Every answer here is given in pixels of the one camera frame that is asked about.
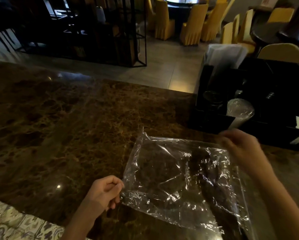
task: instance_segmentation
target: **black organizer box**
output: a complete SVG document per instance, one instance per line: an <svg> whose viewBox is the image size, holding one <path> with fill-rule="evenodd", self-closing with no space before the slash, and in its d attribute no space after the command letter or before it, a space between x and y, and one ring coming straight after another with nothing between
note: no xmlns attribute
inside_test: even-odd
<svg viewBox="0 0 299 240"><path fill-rule="evenodd" d="M254 116L241 130L262 144L299 150L299 144L290 143L299 137L299 129L295 128L299 116L299 64L245 58L238 69L227 69L213 79L212 71L212 66L203 67L190 128L213 134L226 130L234 120L226 116L227 101L239 97L255 108ZM223 97L223 106L217 111L206 107L203 93L210 90Z"/></svg>

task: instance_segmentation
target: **yellow chair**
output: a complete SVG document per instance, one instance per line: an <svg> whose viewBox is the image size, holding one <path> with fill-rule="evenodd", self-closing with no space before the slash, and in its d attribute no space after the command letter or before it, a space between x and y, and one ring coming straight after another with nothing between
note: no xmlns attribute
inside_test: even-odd
<svg viewBox="0 0 299 240"><path fill-rule="evenodd" d="M259 59L299 63L299 47L294 44L270 44L260 52Z"/></svg>
<svg viewBox="0 0 299 240"><path fill-rule="evenodd" d="M272 11L267 22L268 23L275 23L275 22L288 23L291 20L293 13L294 13L294 8L275 8Z"/></svg>
<svg viewBox="0 0 299 240"><path fill-rule="evenodd" d="M233 38L233 22L230 22L223 27L222 36L220 38L221 44L231 44Z"/></svg>
<svg viewBox="0 0 299 240"><path fill-rule="evenodd" d="M216 38L219 31L220 20L227 8L228 3L217 3L208 20L204 22L201 34L202 41L210 41Z"/></svg>
<svg viewBox="0 0 299 240"><path fill-rule="evenodd" d="M217 0L217 1L216 1L216 4L217 4L217 3L225 3L225 2L227 2L227 0Z"/></svg>
<svg viewBox="0 0 299 240"><path fill-rule="evenodd" d="M167 2L156 0L155 38L167 40L175 33L175 20L168 16Z"/></svg>
<svg viewBox="0 0 299 240"><path fill-rule="evenodd" d="M146 0L147 18L148 18L148 31L155 30L155 12L153 12L151 0Z"/></svg>
<svg viewBox="0 0 299 240"><path fill-rule="evenodd" d="M199 44L208 4L194 5L187 23L183 23L180 40L184 45Z"/></svg>
<svg viewBox="0 0 299 240"><path fill-rule="evenodd" d="M232 35L232 43L240 44L241 46L247 48L248 54L251 54L255 51L255 46L253 44L248 43L239 43L238 42L238 26L239 26L239 14L235 16L233 22L233 35Z"/></svg>
<svg viewBox="0 0 299 240"><path fill-rule="evenodd" d="M221 24L222 24L222 22L223 22L225 16L228 14L228 12L229 12L229 10L230 10L230 8L232 7L232 5L233 5L234 2L235 2L235 0L231 0L231 1L229 2L228 6L227 6L227 8L225 9L225 12L224 12L224 14L223 14L222 20L220 21Z"/></svg>
<svg viewBox="0 0 299 240"><path fill-rule="evenodd" d="M253 19L254 11L250 9L246 12L245 18L243 20L241 30L238 33L238 42L239 43L247 43L255 45L255 42L251 39L251 21Z"/></svg>

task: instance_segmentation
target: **chair back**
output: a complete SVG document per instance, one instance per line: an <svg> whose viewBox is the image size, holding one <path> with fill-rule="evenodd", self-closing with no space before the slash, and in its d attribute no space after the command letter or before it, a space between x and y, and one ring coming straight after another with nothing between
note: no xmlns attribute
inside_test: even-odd
<svg viewBox="0 0 299 240"><path fill-rule="evenodd" d="M245 18L243 20L241 30L238 33L237 39L239 43L244 42L250 42L254 43L253 40L251 39L251 21L253 19L253 14L254 11L253 9L250 9L246 12Z"/></svg>
<svg viewBox="0 0 299 240"><path fill-rule="evenodd" d="M221 44L231 44L233 36L233 22L226 24L223 27L222 36L220 38Z"/></svg>
<svg viewBox="0 0 299 240"><path fill-rule="evenodd" d="M288 23L294 13L294 8L275 8L269 19L268 23L275 23L275 22L281 22L281 23Z"/></svg>
<svg viewBox="0 0 299 240"><path fill-rule="evenodd" d="M230 8L232 7L232 5L234 4L235 0L230 0L230 2L228 3L228 6L227 8L225 9L225 12L223 14L223 17L222 17L222 21L224 20L225 16L228 14Z"/></svg>
<svg viewBox="0 0 299 240"><path fill-rule="evenodd" d="M208 4L194 5L190 11L186 26L189 33L201 32Z"/></svg>
<svg viewBox="0 0 299 240"><path fill-rule="evenodd" d="M232 43L237 44L238 43L238 28L239 28L239 14L235 16L234 22L233 22L233 35L232 35Z"/></svg>
<svg viewBox="0 0 299 240"><path fill-rule="evenodd" d="M294 44L270 44L260 52L259 59L299 63L299 47Z"/></svg>
<svg viewBox="0 0 299 240"><path fill-rule="evenodd" d="M146 8L147 8L147 15L149 15L150 12L153 13L151 0L146 0Z"/></svg>
<svg viewBox="0 0 299 240"><path fill-rule="evenodd" d="M227 0L217 0L216 3L225 3Z"/></svg>
<svg viewBox="0 0 299 240"><path fill-rule="evenodd" d="M214 26L216 28L216 30L218 31L219 26L220 26L220 21L222 19L222 16L225 12L227 5L228 5L228 2L217 3L215 5L214 10L209 15L209 18L205 25L208 25L209 27Z"/></svg>
<svg viewBox="0 0 299 240"><path fill-rule="evenodd" d="M167 1L156 0L156 25L167 26L169 21Z"/></svg>

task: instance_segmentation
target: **tiled floor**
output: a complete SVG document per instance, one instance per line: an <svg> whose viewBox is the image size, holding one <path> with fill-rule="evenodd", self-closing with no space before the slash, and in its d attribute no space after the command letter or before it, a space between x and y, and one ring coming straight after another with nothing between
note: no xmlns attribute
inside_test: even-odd
<svg viewBox="0 0 299 240"><path fill-rule="evenodd" d="M207 45L200 43L198 46L184 47L177 39L161 41L148 36L147 67L140 68L27 55L14 51L9 53L1 43L0 60L192 93Z"/></svg>
<svg viewBox="0 0 299 240"><path fill-rule="evenodd" d="M63 232L63 227L0 202L0 240L57 240Z"/></svg>

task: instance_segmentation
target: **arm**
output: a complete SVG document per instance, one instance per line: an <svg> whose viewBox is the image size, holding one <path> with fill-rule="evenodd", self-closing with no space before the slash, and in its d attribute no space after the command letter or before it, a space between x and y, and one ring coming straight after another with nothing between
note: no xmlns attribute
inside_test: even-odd
<svg viewBox="0 0 299 240"><path fill-rule="evenodd" d="M276 177L257 139L238 129L220 136L220 144L256 183L277 238L299 239L299 208Z"/></svg>
<svg viewBox="0 0 299 240"><path fill-rule="evenodd" d="M122 188L123 182L115 176L94 181L60 240L85 240L96 218L104 210L115 209Z"/></svg>

